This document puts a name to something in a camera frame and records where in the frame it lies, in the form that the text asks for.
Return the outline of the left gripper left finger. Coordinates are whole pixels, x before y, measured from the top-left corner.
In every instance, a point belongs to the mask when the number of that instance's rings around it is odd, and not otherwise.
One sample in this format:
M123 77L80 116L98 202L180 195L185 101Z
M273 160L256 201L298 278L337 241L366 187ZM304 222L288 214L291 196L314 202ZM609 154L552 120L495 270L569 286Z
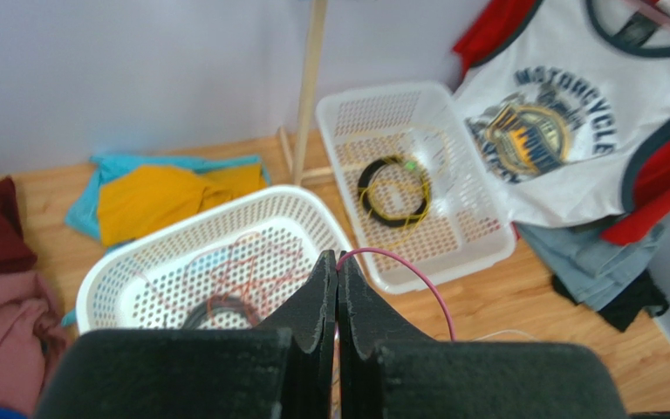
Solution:
M102 329L80 336L39 418L326 418L331 410L336 255L246 330Z

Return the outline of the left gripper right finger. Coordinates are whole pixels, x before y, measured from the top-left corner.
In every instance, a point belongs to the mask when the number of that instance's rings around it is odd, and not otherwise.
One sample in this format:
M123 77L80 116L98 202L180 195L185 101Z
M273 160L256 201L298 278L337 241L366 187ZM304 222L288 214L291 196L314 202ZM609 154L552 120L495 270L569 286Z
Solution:
M559 342L435 340L338 261L344 418L624 418L599 357Z

